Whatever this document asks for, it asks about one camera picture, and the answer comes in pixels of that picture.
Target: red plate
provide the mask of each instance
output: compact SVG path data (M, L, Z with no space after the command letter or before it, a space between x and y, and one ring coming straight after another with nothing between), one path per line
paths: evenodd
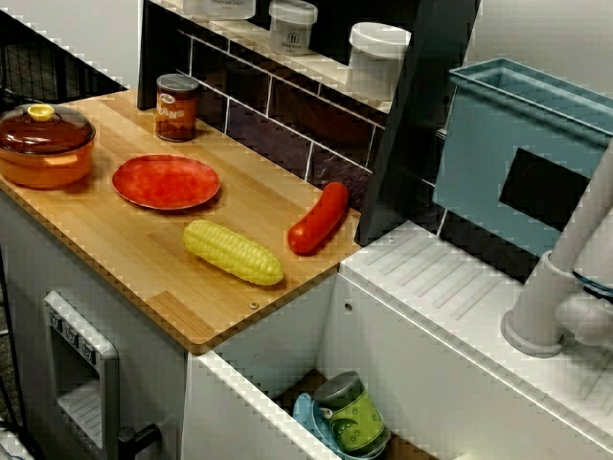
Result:
M126 161L113 174L113 187L132 203L163 211L186 209L211 199L219 177L204 163L172 155Z

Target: black wire rack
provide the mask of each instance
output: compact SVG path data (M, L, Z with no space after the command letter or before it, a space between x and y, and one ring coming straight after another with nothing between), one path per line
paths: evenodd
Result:
M0 112L61 104L125 88L0 11Z

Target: red container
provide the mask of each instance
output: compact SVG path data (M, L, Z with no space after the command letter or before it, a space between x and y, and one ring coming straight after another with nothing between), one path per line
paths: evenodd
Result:
M33 189L70 184L91 170L95 136L73 108L20 105L0 118L0 173Z

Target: white faucet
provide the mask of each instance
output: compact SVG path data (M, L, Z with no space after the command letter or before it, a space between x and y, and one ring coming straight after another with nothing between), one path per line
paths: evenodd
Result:
M613 141L556 247L541 257L512 310L507 341L534 357L557 355L565 330L585 345L613 348Z

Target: label on jar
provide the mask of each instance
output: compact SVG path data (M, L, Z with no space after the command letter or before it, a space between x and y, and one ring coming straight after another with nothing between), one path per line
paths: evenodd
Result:
M306 49L306 44L299 32L292 31L285 35L284 41L281 46L284 49L284 53L302 53Z
M160 101L164 104L174 104L174 97L170 94L162 93L160 94Z
M155 132L163 139L189 141L195 137L197 98L177 101L166 93L158 93Z

